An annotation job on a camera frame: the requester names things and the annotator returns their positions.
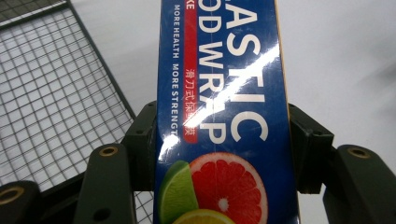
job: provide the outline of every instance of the gray surface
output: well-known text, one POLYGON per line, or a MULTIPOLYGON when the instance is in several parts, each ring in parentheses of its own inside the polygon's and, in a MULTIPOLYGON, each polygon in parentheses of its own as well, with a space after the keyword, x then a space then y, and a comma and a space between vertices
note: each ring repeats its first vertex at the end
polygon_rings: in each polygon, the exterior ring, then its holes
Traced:
MULTIPOLYGON (((156 99, 160 0, 75 0, 134 111, 156 99)), ((396 172, 396 3, 278 1, 289 100, 396 172)), ((304 224, 328 223, 321 196, 300 195, 304 224)))

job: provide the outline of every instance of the blue box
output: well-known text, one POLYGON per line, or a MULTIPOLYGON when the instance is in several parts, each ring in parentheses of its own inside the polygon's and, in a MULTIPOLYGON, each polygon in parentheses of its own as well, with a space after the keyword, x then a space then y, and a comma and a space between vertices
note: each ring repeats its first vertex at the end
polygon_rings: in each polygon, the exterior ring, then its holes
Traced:
POLYGON ((274 1, 163 0, 157 102, 154 223, 298 223, 274 1))

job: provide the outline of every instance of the red label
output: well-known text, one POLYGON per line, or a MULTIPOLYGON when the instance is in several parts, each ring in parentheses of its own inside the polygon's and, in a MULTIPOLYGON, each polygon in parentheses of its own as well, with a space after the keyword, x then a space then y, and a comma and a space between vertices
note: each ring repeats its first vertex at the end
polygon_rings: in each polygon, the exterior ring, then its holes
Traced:
POLYGON ((188 143, 197 143, 197 127, 189 120, 197 111, 197 5, 186 0, 184 22, 184 84, 183 84, 183 137, 188 143))

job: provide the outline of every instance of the metal wire rack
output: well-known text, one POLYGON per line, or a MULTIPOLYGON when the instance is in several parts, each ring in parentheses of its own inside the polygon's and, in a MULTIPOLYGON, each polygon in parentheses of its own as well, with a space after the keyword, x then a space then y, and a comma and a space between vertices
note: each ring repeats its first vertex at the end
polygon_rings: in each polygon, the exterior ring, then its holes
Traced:
MULTIPOLYGON (((56 186, 133 119, 68 1, 0 1, 0 185, 56 186)), ((135 193, 139 223, 152 222, 152 198, 135 193)))

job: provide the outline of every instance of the lemon slice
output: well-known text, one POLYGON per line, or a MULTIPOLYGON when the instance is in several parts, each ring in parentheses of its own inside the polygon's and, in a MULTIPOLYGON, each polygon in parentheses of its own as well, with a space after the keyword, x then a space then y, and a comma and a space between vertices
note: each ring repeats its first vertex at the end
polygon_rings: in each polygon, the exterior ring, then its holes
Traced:
POLYGON ((234 224, 234 222, 220 212, 197 209, 185 213, 173 224, 234 224))

